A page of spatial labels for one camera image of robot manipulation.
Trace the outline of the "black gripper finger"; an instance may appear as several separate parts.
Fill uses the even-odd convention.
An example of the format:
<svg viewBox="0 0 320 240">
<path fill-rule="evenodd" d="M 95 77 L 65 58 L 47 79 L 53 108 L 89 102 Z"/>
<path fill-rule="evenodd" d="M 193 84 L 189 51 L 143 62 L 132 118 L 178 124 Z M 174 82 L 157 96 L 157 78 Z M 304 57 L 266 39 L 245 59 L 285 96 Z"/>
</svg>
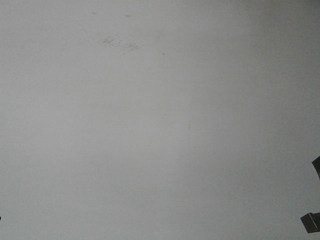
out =
<svg viewBox="0 0 320 240">
<path fill-rule="evenodd" d="M 315 171 L 320 178 L 320 156 L 318 156 L 315 160 L 312 161 L 312 165 L 315 168 Z"/>
<path fill-rule="evenodd" d="M 320 231 L 320 213 L 309 212 L 300 218 L 308 234 Z"/>
</svg>

